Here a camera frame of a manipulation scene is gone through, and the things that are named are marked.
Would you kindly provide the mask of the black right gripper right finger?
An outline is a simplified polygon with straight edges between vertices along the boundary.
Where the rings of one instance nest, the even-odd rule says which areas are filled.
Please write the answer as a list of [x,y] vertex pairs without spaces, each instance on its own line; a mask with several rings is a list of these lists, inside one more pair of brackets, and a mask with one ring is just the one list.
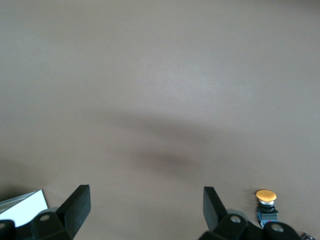
[[214,187],[203,188],[203,215],[208,227],[201,240],[299,240],[283,222],[268,222],[259,228],[243,216],[228,213]]

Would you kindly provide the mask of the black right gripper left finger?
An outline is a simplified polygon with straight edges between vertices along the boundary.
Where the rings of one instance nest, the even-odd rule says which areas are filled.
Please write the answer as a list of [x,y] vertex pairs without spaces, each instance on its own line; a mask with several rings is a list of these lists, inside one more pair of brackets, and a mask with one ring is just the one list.
[[2,240],[73,240],[91,211],[89,185],[77,189],[56,210],[43,210],[16,227],[11,219],[0,221]]

